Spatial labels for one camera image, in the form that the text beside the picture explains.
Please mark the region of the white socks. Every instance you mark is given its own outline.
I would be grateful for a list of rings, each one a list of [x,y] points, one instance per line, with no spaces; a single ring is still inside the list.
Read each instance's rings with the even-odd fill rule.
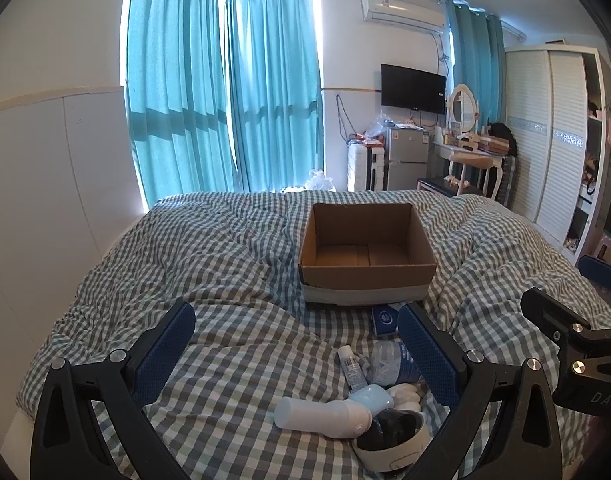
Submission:
[[[420,413],[423,410],[423,392],[415,384],[396,385],[389,388],[388,393],[394,401],[395,411]]]

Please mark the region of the clear plastic water bottle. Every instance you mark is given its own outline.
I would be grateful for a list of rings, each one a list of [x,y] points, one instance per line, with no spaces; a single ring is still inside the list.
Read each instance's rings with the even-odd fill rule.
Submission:
[[[378,341],[371,352],[368,380],[383,387],[416,384],[420,370],[400,341]]]

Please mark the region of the blue tissue pack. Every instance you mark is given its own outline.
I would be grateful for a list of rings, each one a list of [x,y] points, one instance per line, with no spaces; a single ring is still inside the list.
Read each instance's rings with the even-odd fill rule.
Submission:
[[[371,327],[377,338],[398,333],[399,309],[383,304],[371,308]]]

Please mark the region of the small white tube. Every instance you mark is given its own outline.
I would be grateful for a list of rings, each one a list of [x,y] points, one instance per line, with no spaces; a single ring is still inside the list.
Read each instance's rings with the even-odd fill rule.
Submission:
[[[347,344],[337,350],[339,363],[345,376],[345,381],[351,392],[359,391],[368,386],[359,358]]]

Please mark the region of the white cylindrical bottle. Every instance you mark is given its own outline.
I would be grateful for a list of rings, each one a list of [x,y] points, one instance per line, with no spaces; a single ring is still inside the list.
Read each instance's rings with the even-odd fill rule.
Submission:
[[[275,425],[282,430],[322,434],[330,439],[355,439],[371,426],[373,415],[352,400],[317,403],[280,399],[274,412]]]

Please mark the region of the brown cardboard box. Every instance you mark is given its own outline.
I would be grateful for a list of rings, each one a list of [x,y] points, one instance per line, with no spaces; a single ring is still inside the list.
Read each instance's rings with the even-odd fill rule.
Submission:
[[[299,259],[309,304],[371,307],[423,300],[436,270],[414,205],[312,206]]]

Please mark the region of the wooden chair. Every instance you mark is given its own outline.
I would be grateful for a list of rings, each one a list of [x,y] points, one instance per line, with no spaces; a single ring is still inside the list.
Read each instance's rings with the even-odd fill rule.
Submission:
[[[449,173],[442,178],[419,178],[417,180],[417,190],[427,191],[447,197],[455,197],[464,194],[473,194],[485,196],[484,194],[484,178],[489,175],[489,172],[478,169],[484,172],[483,184],[479,188],[476,183],[466,179],[467,169],[473,168],[470,166],[463,167],[461,164],[450,164]]]

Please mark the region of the white vanity table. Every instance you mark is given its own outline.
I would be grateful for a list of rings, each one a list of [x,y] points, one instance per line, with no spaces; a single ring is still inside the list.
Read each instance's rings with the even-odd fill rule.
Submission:
[[[484,194],[488,194],[488,190],[491,188],[490,198],[496,200],[504,175],[504,155],[490,154],[479,150],[468,151],[465,148],[458,148],[456,145],[441,143],[433,144],[433,153],[444,160],[448,160],[451,165],[461,164],[463,167],[470,166],[486,172],[495,169],[496,178],[492,187],[490,186],[490,177],[486,176],[484,178]]]

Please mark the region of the white wardrobe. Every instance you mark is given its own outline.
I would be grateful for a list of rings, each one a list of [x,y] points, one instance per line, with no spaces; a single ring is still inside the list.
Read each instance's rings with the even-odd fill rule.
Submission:
[[[511,48],[505,91],[518,153],[509,208],[576,263],[601,238],[609,209],[609,64],[590,47]]]

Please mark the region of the oval vanity mirror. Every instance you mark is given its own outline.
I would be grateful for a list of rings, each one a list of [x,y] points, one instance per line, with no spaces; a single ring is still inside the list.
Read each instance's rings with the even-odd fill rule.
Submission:
[[[458,125],[459,132],[475,130],[479,119],[479,105],[467,84],[458,84],[447,101],[447,121]]]

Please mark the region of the silver mini fridge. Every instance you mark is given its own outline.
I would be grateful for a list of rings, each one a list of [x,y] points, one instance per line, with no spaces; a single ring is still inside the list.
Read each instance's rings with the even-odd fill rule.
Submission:
[[[412,190],[427,176],[429,136],[423,129],[390,128],[386,136],[386,188]]]

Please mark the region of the white plastic bag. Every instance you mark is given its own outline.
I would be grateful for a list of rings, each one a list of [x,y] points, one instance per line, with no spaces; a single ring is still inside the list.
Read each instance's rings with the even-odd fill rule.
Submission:
[[[336,188],[333,179],[327,177],[323,170],[312,170],[307,182],[300,186],[287,186],[282,192],[296,193],[305,191],[331,191],[335,192]]]

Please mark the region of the white suitcase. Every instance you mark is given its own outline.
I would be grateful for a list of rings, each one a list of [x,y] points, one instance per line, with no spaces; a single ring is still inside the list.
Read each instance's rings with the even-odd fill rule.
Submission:
[[[385,189],[385,148],[363,143],[348,147],[348,191],[383,191]]]

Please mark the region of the checkered bed duvet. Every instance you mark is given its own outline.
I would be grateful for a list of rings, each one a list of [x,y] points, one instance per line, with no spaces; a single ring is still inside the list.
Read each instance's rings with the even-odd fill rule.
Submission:
[[[424,305],[440,330],[493,362],[540,360],[558,375],[557,349],[521,313],[536,287],[611,328],[611,307],[542,235],[498,203],[419,191],[194,193],[160,200],[78,286],[17,394],[34,416],[51,361],[96,362],[128,348],[185,300],[196,329],[160,398],[146,413],[195,479],[364,479],[350,443],[281,431],[284,396],[348,394],[337,351],[362,361],[375,336],[365,310],[309,310],[298,260],[316,203],[412,204],[437,270]]]

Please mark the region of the right teal curtain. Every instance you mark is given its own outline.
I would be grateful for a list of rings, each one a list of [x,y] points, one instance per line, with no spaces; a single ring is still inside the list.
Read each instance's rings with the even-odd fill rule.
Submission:
[[[505,119],[506,58],[499,17],[463,0],[445,1],[454,46],[454,82],[479,101],[481,125]]]

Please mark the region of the teal curtain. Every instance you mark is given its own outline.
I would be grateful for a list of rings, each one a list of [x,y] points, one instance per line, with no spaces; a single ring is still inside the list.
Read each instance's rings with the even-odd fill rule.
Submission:
[[[278,192],[324,165],[314,0],[226,0],[232,136],[244,192]]]
[[[148,204],[236,186],[218,0],[130,0],[128,131]]]
[[[463,0],[445,1],[454,46],[454,82],[479,101],[481,125],[505,119],[506,58],[499,17]]]

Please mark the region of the white air conditioner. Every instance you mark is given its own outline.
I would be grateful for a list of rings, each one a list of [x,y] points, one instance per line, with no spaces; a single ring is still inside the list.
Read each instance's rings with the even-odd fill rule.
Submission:
[[[362,12],[365,21],[412,27],[427,34],[442,34],[447,26],[440,10],[399,0],[362,0]]]

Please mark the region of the left teal curtain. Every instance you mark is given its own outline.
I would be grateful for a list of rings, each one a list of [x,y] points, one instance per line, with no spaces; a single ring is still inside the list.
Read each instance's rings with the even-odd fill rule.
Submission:
[[[236,186],[218,0],[130,0],[128,131],[148,204]]]

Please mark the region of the middle teal curtain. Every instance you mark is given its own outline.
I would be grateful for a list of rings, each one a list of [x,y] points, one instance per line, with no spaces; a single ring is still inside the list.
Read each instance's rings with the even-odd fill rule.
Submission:
[[[244,192],[278,192],[324,165],[314,0],[226,0],[232,136]]]

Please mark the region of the black wall television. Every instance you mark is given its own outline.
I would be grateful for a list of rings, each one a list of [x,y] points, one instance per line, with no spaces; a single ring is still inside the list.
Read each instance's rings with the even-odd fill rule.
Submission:
[[[447,78],[424,70],[381,65],[381,105],[443,115]]]

